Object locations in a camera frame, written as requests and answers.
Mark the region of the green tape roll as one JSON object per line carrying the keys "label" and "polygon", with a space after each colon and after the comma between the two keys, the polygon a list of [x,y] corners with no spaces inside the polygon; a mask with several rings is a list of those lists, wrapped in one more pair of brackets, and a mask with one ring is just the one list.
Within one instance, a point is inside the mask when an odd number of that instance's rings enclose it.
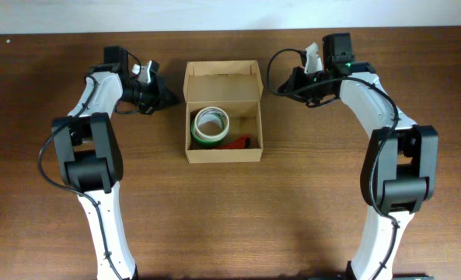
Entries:
{"label": "green tape roll", "polygon": [[204,147],[219,145],[229,132],[229,120],[221,114],[205,114],[191,125],[191,134],[195,141]]}

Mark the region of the brown cardboard box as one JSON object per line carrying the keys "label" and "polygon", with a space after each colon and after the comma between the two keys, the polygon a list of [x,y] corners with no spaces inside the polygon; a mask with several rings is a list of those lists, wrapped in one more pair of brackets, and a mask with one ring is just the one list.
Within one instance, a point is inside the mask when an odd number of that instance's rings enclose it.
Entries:
{"label": "brown cardboard box", "polygon": [[[187,64],[183,95],[186,102],[185,152],[189,163],[259,162],[264,151],[260,99],[264,85],[256,60],[192,61]],[[196,114],[219,107],[229,116],[229,133],[219,145],[250,136],[248,149],[215,149],[199,145],[191,134]]]}

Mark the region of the orange utility knife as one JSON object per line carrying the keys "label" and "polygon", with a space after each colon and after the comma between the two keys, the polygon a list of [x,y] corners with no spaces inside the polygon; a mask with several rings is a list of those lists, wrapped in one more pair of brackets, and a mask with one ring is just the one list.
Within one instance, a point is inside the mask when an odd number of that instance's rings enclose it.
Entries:
{"label": "orange utility knife", "polygon": [[248,149],[250,147],[250,136],[243,135],[234,142],[229,144],[219,145],[215,149]]}

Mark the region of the beige masking tape roll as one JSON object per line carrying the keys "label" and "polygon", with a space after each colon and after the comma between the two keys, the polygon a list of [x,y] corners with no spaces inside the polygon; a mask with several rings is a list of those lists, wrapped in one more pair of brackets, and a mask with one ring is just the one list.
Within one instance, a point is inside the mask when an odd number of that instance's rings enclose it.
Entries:
{"label": "beige masking tape roll", "polygon": [[221,141],[228,133],[230,119],[228,114],[219,107],[205,107],[194,118],[192,135],[204,143]]}

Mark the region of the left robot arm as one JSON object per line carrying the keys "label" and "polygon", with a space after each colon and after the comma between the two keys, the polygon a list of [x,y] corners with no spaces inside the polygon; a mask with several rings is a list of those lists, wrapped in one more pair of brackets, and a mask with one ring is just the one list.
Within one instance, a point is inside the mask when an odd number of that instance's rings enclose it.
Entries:
{"label": "left robot arm", "polygon": [[98,279],[138,278],[120,212],[124,165],[111,118],[121,102],[146,115],[180,103],[159,74],[159,63],[131,65],[132,56],[123,47],[105,47],[103,63],[87,70],[78,104],[53,120],[46,140],[56,150],[62,179],[58,187],[76,194],[86,214]]}

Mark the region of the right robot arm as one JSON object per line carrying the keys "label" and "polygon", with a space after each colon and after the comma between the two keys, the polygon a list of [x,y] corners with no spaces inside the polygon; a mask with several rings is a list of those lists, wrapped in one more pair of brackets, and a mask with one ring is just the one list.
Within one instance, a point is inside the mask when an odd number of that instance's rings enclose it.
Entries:
{"label": "right robot arm", "polygon": [[271,92],[308,108],[342,101],[369,137],[360,175],[367,216],[360,245],[341,279],[392,279],[404,231],[435,193],[438,132],[408,117],[375,68],[357,61],[349,33],[332,33],[299,50],[301,65]]}

